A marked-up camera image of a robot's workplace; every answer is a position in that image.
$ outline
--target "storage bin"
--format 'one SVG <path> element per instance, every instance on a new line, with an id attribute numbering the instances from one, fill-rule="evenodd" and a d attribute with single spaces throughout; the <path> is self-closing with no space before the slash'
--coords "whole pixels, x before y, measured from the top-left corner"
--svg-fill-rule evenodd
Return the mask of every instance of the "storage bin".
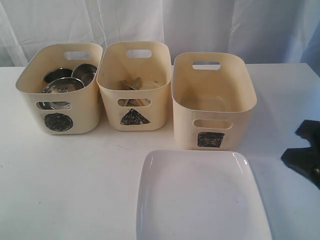
<path id="1" fill-rule="evenodd" d="M 194 66 L 197 61 L 220 68 Z M 234 150 L 257 103 L 244 61 L 218 52 L 177 56 L 172 98 L 175 141 L 190 150 Z"/>
<path id="2" fill-rule="evenodd" d="M 141 55 L 145 51 L 151 56 Z M 129 83 L 137 78 L 141 79 L 138 90 L 124 90 L 121 81 Z M 108 46 L 97 73 L 97 82 L 110 125 L 119 131 L 161 128 L 167 119 L 170 81 L 170 52 L 163 43 L 132 41 Z M 143 104 L 122 105 L 129 99 Z"/>
<path id="3" fill-rule="evenodd" d="M 69 55 L 89 54 L 88 59 L 67 59 Z M 103 49 L 94 43 L 54 44 L 41 49 L 26 66 L 16 82 L 16 88 L 40 129 L 48 134 L 81 134 L 99 123 L 99 87 L 95 79 L 84 88 L 72 92 L 41 93 L 48 84 L 46 73 L 58 69 L 73 70 L 84 63 L 99 66 Z M 70 109 L 41 109 L 41 102 L 69 102 Z"/>

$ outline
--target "white curtain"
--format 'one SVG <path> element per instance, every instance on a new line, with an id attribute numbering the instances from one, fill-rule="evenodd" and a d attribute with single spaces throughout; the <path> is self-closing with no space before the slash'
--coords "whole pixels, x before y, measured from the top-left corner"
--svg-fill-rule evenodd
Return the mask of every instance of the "white curtain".
<path id="1" fill-rule="evenodd" d="M 320 75 L 320 0 L 0 0 L 0 66 L 54 43 L 160 41 L 246 63 L 308 63 Z"/>

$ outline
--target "black clamp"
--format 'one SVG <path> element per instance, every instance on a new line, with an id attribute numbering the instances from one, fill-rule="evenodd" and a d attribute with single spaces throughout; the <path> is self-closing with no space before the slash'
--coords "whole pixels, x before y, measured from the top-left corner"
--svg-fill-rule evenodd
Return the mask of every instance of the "black clamp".
<path id="1" fill-rule="evenodd" d="M 310 147 L 288 148 L 281 160 L 320 189 L 320 121 L 304 120 L 295 134 L 306 139 Z"/>

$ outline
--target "white square plate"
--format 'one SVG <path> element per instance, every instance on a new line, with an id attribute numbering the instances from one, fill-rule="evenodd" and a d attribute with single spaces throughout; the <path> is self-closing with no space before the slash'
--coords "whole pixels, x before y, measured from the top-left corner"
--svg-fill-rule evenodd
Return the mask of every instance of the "white square plate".
<path id="1" fill-rule="evenodd" d="M 229 151 L 150 152 L 136 213 L 137 240 L 271 240 L 248 161 Z"/>

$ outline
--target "white table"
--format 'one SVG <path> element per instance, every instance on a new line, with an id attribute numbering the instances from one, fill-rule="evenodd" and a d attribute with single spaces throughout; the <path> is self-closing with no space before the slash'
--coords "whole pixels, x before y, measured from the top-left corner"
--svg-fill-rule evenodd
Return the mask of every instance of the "white table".
<path id="1" fill-rule="evenodd" d="M 320 120 L 320 79 L 306 64 L 249 64 L 258 103 L 237 151 L 255 174 L 275 240 L 320 238 L 320 191 L 280 156 L 307 147 L 295 136 Z M 134 240 L 142 163 L 178 149 L 172 117 L 151 132 L 120 132 L 105 114 L 80 135 L 42 133 L 15 82 L 23 67 L 0 68 L 1 240 Z"/>

